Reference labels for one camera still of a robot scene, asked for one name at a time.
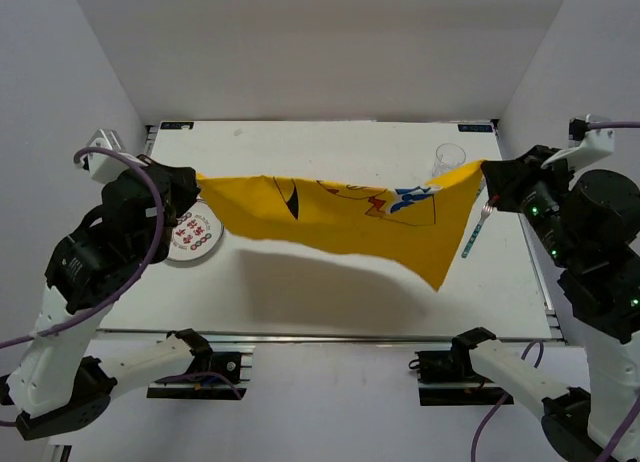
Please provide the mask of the yellow printed cloth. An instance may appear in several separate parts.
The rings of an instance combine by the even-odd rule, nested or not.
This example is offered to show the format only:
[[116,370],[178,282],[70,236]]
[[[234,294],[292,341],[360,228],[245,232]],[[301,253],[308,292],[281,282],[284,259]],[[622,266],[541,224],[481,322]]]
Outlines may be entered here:
[[276,176],[196,177],[234,235],[399,263],[433,290],[443,285],[482,180],[480,162],[409,188]]

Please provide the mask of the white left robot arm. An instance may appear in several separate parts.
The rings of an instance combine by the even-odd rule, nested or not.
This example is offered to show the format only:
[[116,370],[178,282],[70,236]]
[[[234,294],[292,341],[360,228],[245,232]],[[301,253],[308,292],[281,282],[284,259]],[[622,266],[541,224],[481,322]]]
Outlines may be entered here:
[[169,254],[178,219],[200,189],[191,167],[116,155],[124,168],[101,202],[55,247],[45,270],[42,308],[19,366],[1,379],[1,402],[26,441],[80,430],[117,397],[156,381],[199,381],[213,351],[192,329],[121,361],[87,355],[102,319],[151,264]]

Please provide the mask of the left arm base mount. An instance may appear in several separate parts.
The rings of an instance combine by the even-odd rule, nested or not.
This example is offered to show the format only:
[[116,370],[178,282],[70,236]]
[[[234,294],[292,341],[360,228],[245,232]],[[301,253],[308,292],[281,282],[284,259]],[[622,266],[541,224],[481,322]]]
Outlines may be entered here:
[[241,400],[251,378],[253,353],[248,350],[213,350],[192,362],[180,375],[150,384],[148,399]]

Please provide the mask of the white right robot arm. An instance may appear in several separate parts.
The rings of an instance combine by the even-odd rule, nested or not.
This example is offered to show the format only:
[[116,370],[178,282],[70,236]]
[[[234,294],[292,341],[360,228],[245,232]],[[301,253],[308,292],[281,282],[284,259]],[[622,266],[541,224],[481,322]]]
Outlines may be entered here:
[[497,384],[540,422],[567,461],[639,457],[639,190],[626,176],[579,172],[537,146],[481,166],[496,208],[523,215],[554,264],[583,330],[588,389],[558,382],[513,354],[484,328],[453,339],[461,379]]

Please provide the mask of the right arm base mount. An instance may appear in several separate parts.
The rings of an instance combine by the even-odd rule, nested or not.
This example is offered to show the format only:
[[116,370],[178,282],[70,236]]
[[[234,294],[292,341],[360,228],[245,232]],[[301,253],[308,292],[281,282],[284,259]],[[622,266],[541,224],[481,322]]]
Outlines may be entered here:
[[453,360],[450,351],[419,351],[408,363],[417,377],[419,403],[423,407],[493,406],[507,395],[489,379],[465,373]]

